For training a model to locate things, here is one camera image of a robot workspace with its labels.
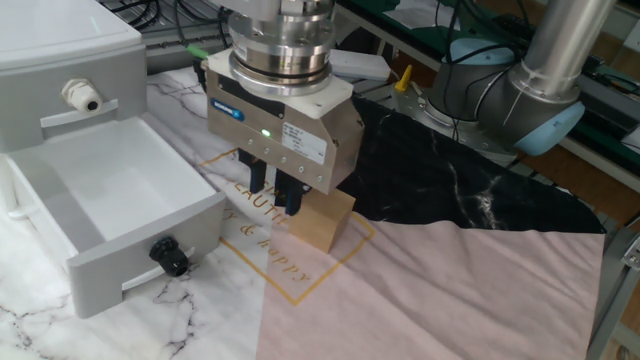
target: metal pole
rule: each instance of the metal pole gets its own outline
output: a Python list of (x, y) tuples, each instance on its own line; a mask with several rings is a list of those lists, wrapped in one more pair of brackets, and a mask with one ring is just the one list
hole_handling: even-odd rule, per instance
[(570, 90), (614, 4), (551, 0), (516, 79), (546, 101)]

